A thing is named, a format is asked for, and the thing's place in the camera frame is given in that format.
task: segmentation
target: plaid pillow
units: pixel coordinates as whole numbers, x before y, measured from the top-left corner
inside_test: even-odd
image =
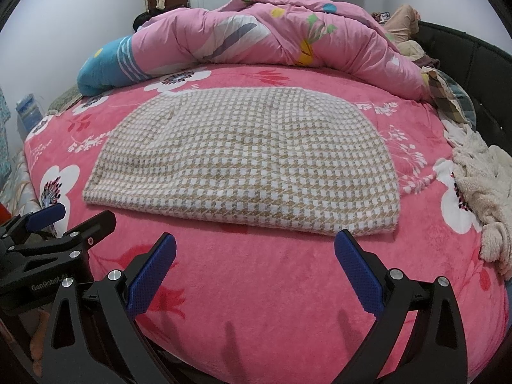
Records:
[[[421,70],[428,81],[430,93],[438,109],[456,123],[470,124],[477,128],[477,117],[473,102],[462,87],[444,72],[424,67]]]

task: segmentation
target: pink bedsheet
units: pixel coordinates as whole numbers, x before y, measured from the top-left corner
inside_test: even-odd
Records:
[[[442,124],[430,105],[402,100],[343,73],[209,65],[116,89],[46,117],[29,135],[25,151],[42,203],[66,206],[57,232],[102,210],[86,206],[81,192],[109,132],[142,102],[169,90],[272,85],[347,99],[386,140],[400,181],[399,226],[358,241],[410,278],[451,280],[474,376],[503,339],[508,298],[494,267],[478,259],[480,225],[457,197]],[[116,231],[90,251],[94,277],[124,268],[162,232],[172,233],[176,261],[137,322],[157,344],[221,380],[330,383],[373,323],[334,256],[331,237],[113,211]],[[410,315],[385,372],[398,363],[413,320]]]

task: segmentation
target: silver screw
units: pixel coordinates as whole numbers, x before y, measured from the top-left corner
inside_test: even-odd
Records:
[[[70,287],[73,284],[73,279],[71,277],[66,277],[64,280],[62,280],[62,285],[64,287]]]
[[[391,276],[391,278],[394,278],[395,280],[402,280],[404,278],[404,274],[396,268],[391,270],[389,272],[389,275]]]
[[[442,287],[448,287],[450,282],[448,281],[448,279],[446,277],[440,277],[437,279],[437,282],[442,286]]]
[[[119,270],[112,270],[109,274],[108,274],[108,279],[109,280],[117,280],[121,277],[121,272]]]

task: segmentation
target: blue rubber pad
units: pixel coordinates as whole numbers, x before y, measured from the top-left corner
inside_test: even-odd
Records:
[[[126,311],[130,319],[148,310],[153,297],[176,258],[176,240],[170,234],[161,240],[153,255],[132,281]]]
[[[66,208],[61,203],[49,206],[29,216],[25,223],[27,232],[38,232],[66,216]]]
[[[334,240],[334,253],[364,311],[380,317],[384,311],[382,285],[344,232],[339,232]]]

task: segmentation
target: black headboard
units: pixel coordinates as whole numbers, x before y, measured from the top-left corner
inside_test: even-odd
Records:
[[[512,155],[512,56],[467,33],[419,22],[414,39],[469,94],[477,131]]]

